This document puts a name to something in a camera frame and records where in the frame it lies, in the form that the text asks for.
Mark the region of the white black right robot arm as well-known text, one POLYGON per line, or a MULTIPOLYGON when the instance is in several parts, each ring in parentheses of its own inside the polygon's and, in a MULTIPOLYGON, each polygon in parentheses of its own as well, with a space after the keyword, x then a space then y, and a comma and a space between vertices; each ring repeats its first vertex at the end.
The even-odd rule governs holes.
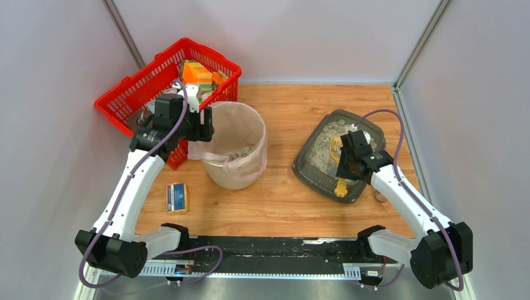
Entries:
POLYGON ((357 235, 363 256, 384 256, 411 268, 428 289, 453 279, 461 281, 473 270, 473 232, 465 223, 452 222, 426 201, 385 150, 373 151, 364 131, 333 137, 329 152, 337 163, 337 195, 346 192, 346 180, 364 181, 390 202, 414 237, 395 234, 376 225, 357 235))

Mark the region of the white bin with bag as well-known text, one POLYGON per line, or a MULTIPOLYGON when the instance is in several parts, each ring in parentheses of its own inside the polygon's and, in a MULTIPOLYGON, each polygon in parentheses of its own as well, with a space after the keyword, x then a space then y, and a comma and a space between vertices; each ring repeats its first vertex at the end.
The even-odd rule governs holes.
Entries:
POLYGON ((267 167, 268 133, 262 116, 251 106, 219 101, 211 106, 214 134, 209 142, 189 142, 187 158, 200 160, 222 188, 244 189, 267 167))

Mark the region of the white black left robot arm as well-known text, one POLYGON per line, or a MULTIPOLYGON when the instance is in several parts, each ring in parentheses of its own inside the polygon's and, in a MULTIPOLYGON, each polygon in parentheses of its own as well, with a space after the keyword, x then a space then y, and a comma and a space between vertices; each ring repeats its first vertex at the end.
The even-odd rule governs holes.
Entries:
POLYGON ((183 94, 161 94, 154 114, 145 118, 129 145, 126 165, 103 213, 88 231, 80 230, 75 245, 81 268, 93 268, 135 278, 145 263, 176 250, 186 228, 164 223, 147 234, 135 234, 141 208, 154 180, 181 141, 211 141, 213 110, 183 94))

